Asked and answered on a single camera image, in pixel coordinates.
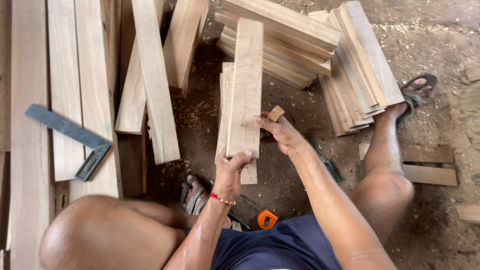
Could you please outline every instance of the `hand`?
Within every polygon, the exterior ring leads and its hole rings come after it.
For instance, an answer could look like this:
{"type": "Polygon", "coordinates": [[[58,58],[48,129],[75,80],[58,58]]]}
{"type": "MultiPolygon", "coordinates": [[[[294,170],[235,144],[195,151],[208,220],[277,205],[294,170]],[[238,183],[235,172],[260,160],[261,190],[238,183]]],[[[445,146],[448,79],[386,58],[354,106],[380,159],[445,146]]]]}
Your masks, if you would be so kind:
{"type": "Polygon", "coordinates": [[[278,123],[274,123],[267,119],[269,114],[269,112],[263,111],[262,116],[256,116],[257,126],[270,132],[278,143],[278,149],[292,158],[295,150],[306,142],[305,139],[285,117],[280,118],[278,123]]]}
{"type": "Polygon", "coordinates": [[[240,195],[240,174],[245,164],[252,163],[252,151],[237,153],[231,160],[227,159],[227,147],[216,159],[215,185],[212,192],[219,198],[233,201],[240,195]]]}

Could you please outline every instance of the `sandal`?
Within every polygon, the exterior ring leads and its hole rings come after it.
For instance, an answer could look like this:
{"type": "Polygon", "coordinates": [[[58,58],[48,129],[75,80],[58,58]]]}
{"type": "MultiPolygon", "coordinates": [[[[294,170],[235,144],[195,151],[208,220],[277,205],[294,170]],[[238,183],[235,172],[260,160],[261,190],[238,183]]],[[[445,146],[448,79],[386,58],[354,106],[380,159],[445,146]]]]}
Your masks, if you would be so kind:
{"type": "Polygon", "coordinates": [[[396,120],[396,126],[399,127],[400,124],[402,124],[405,119],[413,113],[413,110],[420,107],[423,99],[419,94],[417,94],[416,91],[420,90],[422,91],[427,97],[429,97],[432,94],[433,89],[435,86],[437,86],[438,83],[438,78],[437,75],[433,73],[424,73],[422,75],[419,75],[413,79],[411,79],[408,83],[406,83],[402,89],[400,90],[402,92],[403,98],[405,99],[405,103],[408,104],[408,109],[405,111],[400,117],[396,120]],[[425,79],[427,80],[427,83],[425,85],[419,85],[414,83],[414,81],[418,79],[425,79]]]}
{"type": "MultiPolygon", "coordinates": [[[[187,197],[188,190],[192,187],[193,182],[198,181],[198,177],[193,176],[190,180],[187,180],[188,176],[190,174],[187,172],[181,172],[177,175],[177,178],[175,179],[174,183],[174,188],[175,188],[175,196],[179,198],[180,196],[180,203],[183,204],[185,201],[185,198],[187,197]],[[187,183],[183,188],[181,186],[182,183],[187,183]]],[[[193,191],[192,197],[190,198],[188,204],[187,204],[187,213],[189,215],[200,215],[202,212],[203,208],[207,204],[208,198],[205,197],[203,199],[200,199],[198,204],[195,207],[195,203],[198,200],[198,197],[202,192],[205,190],[205,187],[200,184],[198,187],[193,191]]]]}

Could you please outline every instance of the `man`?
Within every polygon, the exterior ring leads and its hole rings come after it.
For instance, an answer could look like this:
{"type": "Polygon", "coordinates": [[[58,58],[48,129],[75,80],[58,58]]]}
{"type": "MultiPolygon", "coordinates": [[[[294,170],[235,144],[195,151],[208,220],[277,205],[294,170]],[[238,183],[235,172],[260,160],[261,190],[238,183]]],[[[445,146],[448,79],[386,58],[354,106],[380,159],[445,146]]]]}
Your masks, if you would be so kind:
{"type": "MultiPolygon", "coordinates": [[[[396,122],[412,113],[435,85],[436,77],[428,74],[415,78],[402,88],[406,102],[374,116],[366,175],[348,195],[285,118],[273,123],[267,113],[256,117],[295,165],[314,216],[280,221],[271,230],[222,230],[240,193],[241,168],[252,161],[248,150],[231,160],[223,150],[212,195],[199,216],[153,203],[84,197],[49,227],[40,249],[42,265],[47,270],[395,269],[382,243],[413,197],[401,167],[396,122]]],[[[199,196],[193,197],[190,190],[185,206],[190,200],[197,203],[199,196]]]]}

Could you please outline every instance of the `red string bracelet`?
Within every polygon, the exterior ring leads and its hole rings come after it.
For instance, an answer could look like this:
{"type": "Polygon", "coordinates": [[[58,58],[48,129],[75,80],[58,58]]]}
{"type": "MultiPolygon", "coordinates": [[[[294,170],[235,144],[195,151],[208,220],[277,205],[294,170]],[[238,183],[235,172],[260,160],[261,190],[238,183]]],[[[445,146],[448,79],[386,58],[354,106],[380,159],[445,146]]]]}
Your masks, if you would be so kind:
{"type": "Polygon", "coordinates": [[[225,200],[225,199],[220,199],[220,198],[219,198],[215,193],[213,193],[213,192],[210,192],[210,197],[211,197],[211,198],[214,198],[214,199],[217,199],[217,200],[220,200],[220,201],[223,202],[224,204],[230,205],[230,206],[234,206],[234,205],[237,203],[237,202],[235,202],[235,201],[229,202],[229,201],[227,201],[227,200],[225,200]]]}

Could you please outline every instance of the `foot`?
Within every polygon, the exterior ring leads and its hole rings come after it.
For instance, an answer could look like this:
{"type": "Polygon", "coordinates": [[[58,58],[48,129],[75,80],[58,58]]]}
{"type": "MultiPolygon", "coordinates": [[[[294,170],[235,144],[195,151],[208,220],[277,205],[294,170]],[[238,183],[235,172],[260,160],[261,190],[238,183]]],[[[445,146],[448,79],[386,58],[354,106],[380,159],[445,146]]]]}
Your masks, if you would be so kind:
{"type": "MultiPolygon", "coordinates": [[[[419,84],[421,86],[424,86],[425,84],[427,84],[427,80],[426,79],[418,79],[418,80],[415,80],[414,83],[416,84],[419,84]]],[[[428,90],[430,90],[432,87],[431,86],[426,86],[428,90]]],[[[408,86],[408,89],[410,90],[415,90],[413,87],[411,86],[408,86]]],[[[427,97],[427,95],[425,95],[423,93],[423,91],[421,90],[416,90],[415,91],[422,99],[425,99],[427,97]]],[[[397,119],[398,117],[400,117],[400,115],[402,115],[404,112],[406,112],[408,109],[408,105],[407,103],[405,102],[401,102],[401,103],[397,103],[397,104],[394,104],[394,105],[391,105],[391,106],[388,106],[387,108],[385,108],[385,112],[384,113],[379,113],[377,115],[374,115],[373,118],[375,121],[377,121],[376,118],[381,118],[385,115],[388,115],[392,118],[395,118],[397,119]]]]}
{"type": "MultiPolygon", "coordinates": [[[[193,177],[193,175],[190,174],[190,175],[187,177],[187,181],[189,181],[192,177],[193,177]]],[[[186,185],[187,185],[187,183],[182,183],[182,184],[181,184],[182,188],[185,187],[186,185]]],[[[183,208],[187,209],[187,204],[188,204],[188,202],[190,201],[190,198],[192,197],[193,191],[194,191],[199,185],[201,185],[201,183],[200,183],[198,180],[192,183],[192,188],[190,188],[190,189],[188,190],[187,196],[185,197],[185,201],[183,202],[183,208]]],[[[206,191],[203,191],[203,192],[200,194],[200,196],[198,196],[198,199],[197,199],[197,201],[195,202],[195,207],[194,207],[194,209],[197,207],[198,202],[199,202],[201,199],[206,198],[206,197],[208,197],[208,193],[207,193],[206,191]]],[[[224,222],[224,224],[223,224],[223,228],[225,228],[225,229],[230,229],[231,227],[232,227],[232,221],[231,221],[228,217],[226,217],[225,222],[224,222]]]]}

